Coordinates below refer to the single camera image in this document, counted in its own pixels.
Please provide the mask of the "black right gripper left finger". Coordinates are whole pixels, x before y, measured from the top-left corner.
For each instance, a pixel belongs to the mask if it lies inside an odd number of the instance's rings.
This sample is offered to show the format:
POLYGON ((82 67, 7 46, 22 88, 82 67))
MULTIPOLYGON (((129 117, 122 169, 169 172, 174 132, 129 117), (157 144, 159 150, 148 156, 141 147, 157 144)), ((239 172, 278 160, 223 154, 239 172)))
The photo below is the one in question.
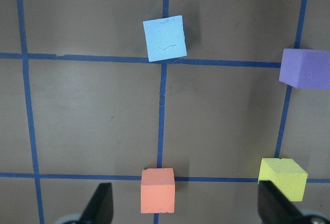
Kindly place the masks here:
POLYGON ((80 217, 80 223, 111 223, 113 220, 111 183, 100 183, 80 217))

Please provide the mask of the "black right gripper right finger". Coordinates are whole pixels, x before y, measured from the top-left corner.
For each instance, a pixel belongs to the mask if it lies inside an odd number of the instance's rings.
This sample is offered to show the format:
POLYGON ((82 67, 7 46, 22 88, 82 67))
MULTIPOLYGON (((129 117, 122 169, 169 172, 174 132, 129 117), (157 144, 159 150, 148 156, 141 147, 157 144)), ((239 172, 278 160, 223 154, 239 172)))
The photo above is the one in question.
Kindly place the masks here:
POLYGON ((304 214, 291 203, 272 181, 259 181, 257 209, 262 223, 329 223, 317 214, 304 214))

